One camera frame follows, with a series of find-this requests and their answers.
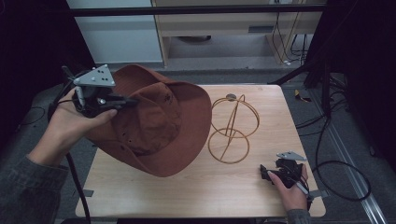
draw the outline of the hat brim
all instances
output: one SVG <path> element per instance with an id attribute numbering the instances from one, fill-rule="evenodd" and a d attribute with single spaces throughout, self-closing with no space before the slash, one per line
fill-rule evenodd
<path id="1" fill-rule="evenodd" d="M 181 126 L 177 137 L 156 153 L 143 156 L 136 156 L 120 141 L 110 140 L 95 143 L 107 154 L 143 172 L 162 177 L 175 175 L 186 168 L 205 145 L 212 119 L 209 95 L 199 86 L 170 80 L 154 71 L 136 66 L 129 67 L 128 71 L 124 70 L 123 72 L 132 73 L 133 70 L 144 69 L 147 75 L 165 83 L 177 98 L 181 109 Z M 128 85 L 128 81 L 122 81 L 122 90 L 119 93 L 129 92 L 132 94 L 136 89 L 136 87 L 132 87 L 133 85 L 135 84 L 129 83 Z"/>

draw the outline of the gold wire frame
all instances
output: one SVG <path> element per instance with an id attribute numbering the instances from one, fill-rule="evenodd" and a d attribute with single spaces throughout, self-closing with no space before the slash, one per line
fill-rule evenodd
<path id="1" fill-rule="evenodd" d="M 215 131 L 209 136 L 209 139 L 208 139 L 208 142 L 207 142 L 207 147 L 208 147 L 208 149 L 209 149 L 210 154 L 211 154 L 211 155 L 213 156 L 213 158 L 215 158 L 217 161 L 221 161 L 221 162 L 224 162 L 224 163 L 227 163 L 227 164 L 234 164 L 234 163 L 238 163 L 238 162 L 244 160 L 245 157 L 248 155 L 249 150 L 250 150 L 250 143 L 249 143 L 249 141 L 248 141 L 248 136 L 251 136 L 252 134 L 254 134 L 254 133 L 257 131 L 257 129 L 259 128 L 259 126 L 260 126 L 260 116 L 259 116 L 259 113 L 257 112 L 257 110 L 256 110 L 252 105 L 250 105 L 249 103 L 247 103 L 247 102 L 245 101 L 245 95 L 241 95 L 241 96 L 239 97 L 239 99 L 236 99 L 236 97 L 229 97 L 228 95 L 227 95 L 227 97 L 225 97 L 225 98 L 220 98 L 220 99 L 218 99 L 217 101 L 215 101 L 215 103 L 213 103 L 213 105 L 212 105 L 212 111 L 213 111 L 213 109 L 215 108 L 216 105 L 219 105 L 219 104 L 222 103 L 222 102 L 236 102 L 236 104 L 235 104 L 235 106 L 233 107 L 233 111 L 232 111 L 231 116 L 230 116 L 230 118 L 229 118 L 229 120 L 228 120 L 228 124 L 227 124 L 227 127 L 226 127 L 226 128 L 220 128 L 220 129 L 218 129 L 218 128 L 216 128 L 216 126 L 215 126 L 215 125 L 213 124 L 213 122 L 212 122 L 212 127 L 215 129 Z M 248 109 L 250 109 L 250 111 L 251 111 L 251 112 L 255 115 L 255 117 L 256 117 L 257 125 L 256 125 L 255 129 L 254 129 L 251 133 L 249 133 L 249 134 L 243 134 L 241 131 L 239 131 L 239 130 L 237 130 L 237 129 L 235 129 L 235 128 L 233 127 L 234 122 L 235 122 L 235 118 L 236 118 L 236 112 L 237 112 L 237 110 L 238 110 L 239 104 L 245 105 Z M 216 133 L 220 133 L 220 134 L 222 134 L 223 136 L 228 137 L 227 146 L 226 146 L 226 148 L 224 149 L 223 153 L 221 154 L 221 157 L 220 157 L 220 158 L 217 157 L 217 156 L 213 153 L 212 148 L 211 148 L 211 146 L 210 146 L 211 139 L 212 139 L 212 137 L 213 137 Z M 225 160 L 223 159 L 223 157 L 224 157 L 226 151 L 228 150 L 228 148 L 229 148 L 229 146 L 230 146 L 230 144 L 231 144 L 231 142 L 233 141 L 234 138 L 245 138 L 245 140 L 247 141 L 247 152 L 246 152 L 245 155 L 244 155 L 241 159 L 239 159 L 239 160 L 236 160 L 236 161 L 225 161 Z"/>

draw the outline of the metal bracket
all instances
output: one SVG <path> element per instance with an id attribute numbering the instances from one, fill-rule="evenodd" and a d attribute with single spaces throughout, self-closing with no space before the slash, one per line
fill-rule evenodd
<path id="1" fill-rule="evenodd" d="M 288 151 L 288 152 L 283 152 L 283 153 L 276 153 L 276 155 L 279 158 L 285 159 L 285 160 L 290 160 L 290 161 L 306 161 L 306 158 L 300 156 L 299 154 L 293 152 L 293 151 Z"/>
<path id="2" fill-rule="evenodd" d="M 107 64 L 93 68 L 91 72 L 73 80 L 76 86 L 115 87 L 116 83 L 111 76 Z"/>
<path id="3" fill-rule="evenodd" d="M 329 196 L 330 196 L 330 193 L 329 193 L 329 191 L 327 191 L 327 190 L 322 190 L 322 191 L 320 191 L 320 190 L 316 189 L 316 190 L 309 191 L 309 197 L 310 197 L 312 200 L 313 200 L 314 198 L 317 198 L 317 197 L 327 198 L 327 197 L 329 197 Z"/>

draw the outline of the wire hat stand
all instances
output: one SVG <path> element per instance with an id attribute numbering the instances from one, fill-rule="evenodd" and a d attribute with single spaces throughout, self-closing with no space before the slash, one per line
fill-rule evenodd
<path id="1" fill-rule="evenodd" d="M 220 98 L 217 101 L 215 101 L 212 105 L 212 112 L 214 110 L 214 108 L 217 105 L 220 104 L 233 104 L 233 109 L 231 111 L 231 115 L 228 119 L 228 123 L 227 126 L 225 128 L 217 128 L 212 121 L 212 127 L 215 129 L 215 131 L 210 134 L 208 141 L 207 141 L 207 147 L 209 149 L 210 154 L 213 156 L 213 158 L 215 158 L 217 161 L 223 162 L 223 163 L 227 163 L 227 164 L 234 164 L 234 163 L 238 163 L 242 160 L 244 160 L 250 150 L 250 143 L 248 141 L 248 137 L 251 136 L 252 134 L 254 134 L 259 126 L 260 126 L 260 116 L 259 113 L 257 112 L 257 110 L 249 103 L 246 102 L 246 97 L 245 95 L 241 95 L 239 98 L 236 98 L 236 96 L 234 94 L 227 94 L 227 96 L 225 98 Z M 235 128 L 235 120 L 237 118 L 237 112 L 238 112 L 238 108 L 239 106 L 245 106 L 247 107 L 254 115 L 254 117 L 256 118 L 256 125 L 254 126 L 253 131 L 251 131 L 250 133 L 243 133 L 242 131 L 238 130 Z M 212 139 L 215 135 L 219 135 L 223 136 L 226 138 L 226 145 L 225 147 L 220 147 L 222 149 L 220 149 L 220 153 L 215 153 L 214 148 L 212 147 L 212 145 L 214 145 L 212 143 Z M 231 160 L 226 160 L 224 159 L 224 156 L 226 155 L 227 151 L 230 151 L 230 146 L 232 145 L 232 141 L 234 139 L 245 139 L 246 141 L 246 148 L 244 149 L 245 151 L 243 153 L 241 153 L 240 156 L 236 157 L 236 158 L 232 158 Z"/>

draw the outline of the gray sleeve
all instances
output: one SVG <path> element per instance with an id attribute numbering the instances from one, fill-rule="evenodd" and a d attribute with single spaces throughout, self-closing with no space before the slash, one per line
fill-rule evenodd
<path id="1" fill-rule="evenodd" d="M 53 223 L 67 174 L 23 158 L 0 180 L 0 223 Z"/>
<path id="2" fill-rule="evenodd" d="M 311 223 L 311 216 L 309 212 L 304 209 L 293 209 L 288 211 L 289 224 L 309 224 Z"/>

